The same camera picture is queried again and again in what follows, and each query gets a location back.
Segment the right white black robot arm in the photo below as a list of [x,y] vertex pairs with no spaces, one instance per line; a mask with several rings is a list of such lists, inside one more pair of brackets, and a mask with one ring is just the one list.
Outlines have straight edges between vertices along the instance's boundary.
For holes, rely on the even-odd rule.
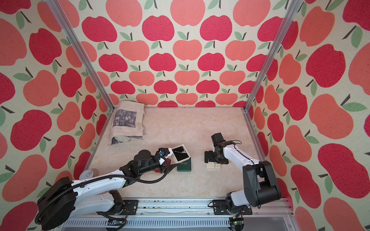
[[205,152],[205,163],[227,165],[232,162],[243,174],[243,188],[228,193],[225,198],[228,213],[240,214],[244,206],[259,208],[282,198],[270,162],[252,158],[240,150],[235,141],[226,141],[221,133],[212,135],[211,139],[214,149]]

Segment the cream lift-off box lid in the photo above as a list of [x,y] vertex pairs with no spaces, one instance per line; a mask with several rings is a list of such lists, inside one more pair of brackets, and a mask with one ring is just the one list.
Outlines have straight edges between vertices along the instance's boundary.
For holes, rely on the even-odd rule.
[[221,169],[221,165],[215,162],[209,162],[206,164],[206,168],[209,169]]

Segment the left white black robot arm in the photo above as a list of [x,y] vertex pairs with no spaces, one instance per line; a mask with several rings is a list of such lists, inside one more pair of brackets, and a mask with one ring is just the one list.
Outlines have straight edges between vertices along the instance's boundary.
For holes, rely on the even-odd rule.
[[154,184],[170,172],[171,148],[160,148],[155,155],[141,150],[120,169],[89,180],[64,177],[57,181],[38,201],[35,223],[45,231],[52,230],[71,217],[97,213],[105,217],[127,210],[118,189],[136,182]]

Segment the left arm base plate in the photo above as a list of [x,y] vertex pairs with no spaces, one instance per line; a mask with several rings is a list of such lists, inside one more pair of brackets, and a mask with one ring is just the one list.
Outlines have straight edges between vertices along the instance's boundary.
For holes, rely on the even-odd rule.
[[138,207],[138,200],[114,201],[112,208],[104,212],[107,215],[135,215]]

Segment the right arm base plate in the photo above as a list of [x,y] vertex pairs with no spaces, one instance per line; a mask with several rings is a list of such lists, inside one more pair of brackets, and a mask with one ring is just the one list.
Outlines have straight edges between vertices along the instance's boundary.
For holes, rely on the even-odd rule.
[[235,206],[231,200],[213,200],[208,204],[208,207],[212,208],[215,215],[252,215],[252,209],[249,205]]

